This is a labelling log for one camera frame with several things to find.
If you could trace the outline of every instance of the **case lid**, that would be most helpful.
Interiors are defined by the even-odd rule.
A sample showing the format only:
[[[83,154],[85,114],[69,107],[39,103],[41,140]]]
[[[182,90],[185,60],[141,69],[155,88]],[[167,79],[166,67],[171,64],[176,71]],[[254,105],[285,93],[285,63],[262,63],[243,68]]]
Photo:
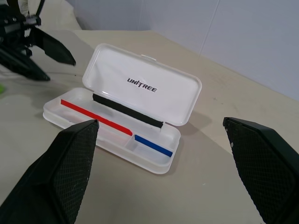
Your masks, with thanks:
[[[201,90],[194,76],[108,44],[97,46],[83,84],[97,95],[175,126],[188,122]]]

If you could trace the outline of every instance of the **black rubber strip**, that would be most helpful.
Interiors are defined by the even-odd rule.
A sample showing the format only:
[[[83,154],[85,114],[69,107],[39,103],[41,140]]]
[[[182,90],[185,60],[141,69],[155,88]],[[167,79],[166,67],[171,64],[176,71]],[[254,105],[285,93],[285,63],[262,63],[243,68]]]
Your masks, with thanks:
[[[96,95],[96,94],[93,94],[93,100],[99,104],[103,104],[105,106],[108,106],[112,109],[115,109],[119,112],[122,112],[132,118],[135,118],[135,119],[138,119],[140,121],[143,121],[144,123],[147,123],[149,125],[152,125],[152,126],[155,126],[155,127],[158,127],[158,128],[161,128],[163,126],[163,122],[162,121],[158,121],[158,120],[155,120],[149,116],[146,116],[142,113],[139,113],[137,111],[134,111],[124,105],[121,105],[119,103],[116,103],[110,99],[106,99],[104,97],[101,97],[99,95]]]

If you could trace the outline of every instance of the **white plastic case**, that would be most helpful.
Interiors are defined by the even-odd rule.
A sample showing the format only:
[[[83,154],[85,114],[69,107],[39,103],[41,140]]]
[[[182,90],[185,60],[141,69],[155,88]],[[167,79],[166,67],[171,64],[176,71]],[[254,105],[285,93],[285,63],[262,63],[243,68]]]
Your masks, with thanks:
[[[155,174],[166,173],[178,148],[180,132],[187,123],[201,91],[201,81],[189,74],[108,44],[100,44],[85,71],[83,84],[44,105],[43,116],[68,128],[92,119],[61,104],[61,100],[129,129],[132,136],[100,122],[97,146]],[[158,128],[93,101],[93,94],[112,100],[153,119]],[[170,151],[163,154],[135,140],[135,136]]]

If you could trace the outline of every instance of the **unitree logo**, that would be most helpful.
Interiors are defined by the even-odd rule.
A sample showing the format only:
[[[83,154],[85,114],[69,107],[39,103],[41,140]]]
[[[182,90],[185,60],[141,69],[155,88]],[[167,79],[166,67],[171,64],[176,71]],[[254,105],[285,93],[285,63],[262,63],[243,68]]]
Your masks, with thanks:
[[[140,82],[139,80],[133,80],[131,78],[128,78],[127,82],[132,83],[134,85],[137,85],[138,88],[145,88],[146,90],[149,90],[149,91],[152,91],[152,92],[156,92],[158,90],[157,88],[146,85],[146,84]]]

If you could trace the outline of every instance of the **green object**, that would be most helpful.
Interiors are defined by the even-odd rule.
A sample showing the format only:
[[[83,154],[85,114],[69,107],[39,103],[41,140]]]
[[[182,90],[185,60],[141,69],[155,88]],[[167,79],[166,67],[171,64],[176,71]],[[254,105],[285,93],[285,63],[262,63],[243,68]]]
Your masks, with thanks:
[[[4,92],[4,86],[0,84],[0,94]]]

